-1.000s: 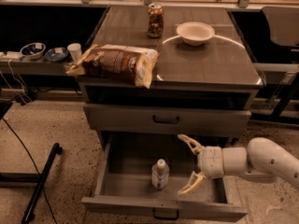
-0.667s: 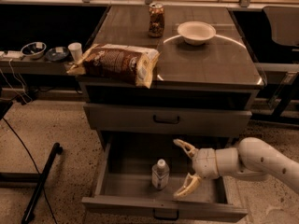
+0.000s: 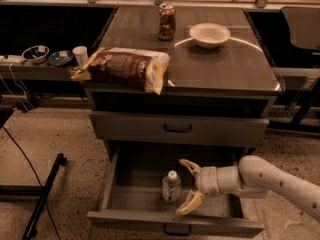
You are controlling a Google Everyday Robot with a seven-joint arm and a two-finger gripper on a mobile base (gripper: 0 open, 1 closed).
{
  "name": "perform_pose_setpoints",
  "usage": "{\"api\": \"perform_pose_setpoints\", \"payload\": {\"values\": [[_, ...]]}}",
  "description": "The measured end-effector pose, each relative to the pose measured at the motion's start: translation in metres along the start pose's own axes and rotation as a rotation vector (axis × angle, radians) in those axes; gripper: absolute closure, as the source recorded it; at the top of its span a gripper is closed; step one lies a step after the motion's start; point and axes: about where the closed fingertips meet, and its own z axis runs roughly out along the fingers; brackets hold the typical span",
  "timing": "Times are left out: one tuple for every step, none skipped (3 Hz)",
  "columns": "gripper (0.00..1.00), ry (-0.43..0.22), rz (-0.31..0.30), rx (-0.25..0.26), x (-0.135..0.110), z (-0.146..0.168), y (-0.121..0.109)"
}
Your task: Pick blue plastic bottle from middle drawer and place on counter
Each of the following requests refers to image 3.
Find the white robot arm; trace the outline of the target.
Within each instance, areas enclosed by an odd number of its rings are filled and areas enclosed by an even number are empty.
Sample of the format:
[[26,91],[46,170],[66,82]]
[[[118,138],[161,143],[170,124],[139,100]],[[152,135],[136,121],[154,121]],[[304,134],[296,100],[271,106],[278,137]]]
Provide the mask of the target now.
[[191,190],[176,210],[178,216],[190,214],[210,197],[232,194],[259,199],[272,191],[320,221],[320,187],[286,173],[258,156],[243,156],[237,165],[227,167],[200,167],[187,159],[180,159],[179,163],[194,177],[196,190]]

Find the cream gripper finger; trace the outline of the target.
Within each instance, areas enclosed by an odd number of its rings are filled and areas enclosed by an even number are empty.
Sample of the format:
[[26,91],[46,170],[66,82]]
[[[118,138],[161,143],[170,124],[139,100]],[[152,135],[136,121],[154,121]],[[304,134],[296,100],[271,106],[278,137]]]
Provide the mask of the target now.
[[185,216],[196,210],[205,200],[205,196],[200,191],[191,190],[186,200],[183,204],[181,204],[177,210],[177,216]]
[[201,167],[198,164],[187,159],[180,159],[179,163],[186,167],[193,177],[196,177],[201,171]]

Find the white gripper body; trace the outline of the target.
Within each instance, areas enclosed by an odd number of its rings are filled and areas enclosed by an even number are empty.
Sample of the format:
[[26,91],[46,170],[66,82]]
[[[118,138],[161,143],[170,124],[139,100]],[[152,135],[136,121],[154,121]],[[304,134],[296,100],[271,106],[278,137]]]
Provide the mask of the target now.
[[218,169],[215,166],[203,167],[196,176],[196,187],[205,197],[221,194],[218,184]]

